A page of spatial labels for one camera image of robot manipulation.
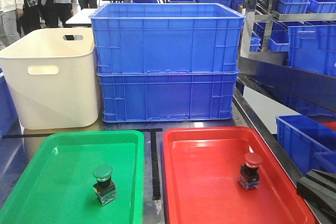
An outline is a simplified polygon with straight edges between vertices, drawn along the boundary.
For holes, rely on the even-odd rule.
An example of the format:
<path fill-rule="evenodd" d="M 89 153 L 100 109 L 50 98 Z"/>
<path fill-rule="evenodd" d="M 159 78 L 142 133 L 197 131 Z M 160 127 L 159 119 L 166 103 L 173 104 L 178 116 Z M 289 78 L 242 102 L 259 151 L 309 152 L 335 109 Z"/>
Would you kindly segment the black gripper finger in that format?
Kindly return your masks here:
<path fill-rule="evenodd" d="M 326 216 L 335 216 L 335 174 L 310 170 L 297 181 L 297 194 Z"/>

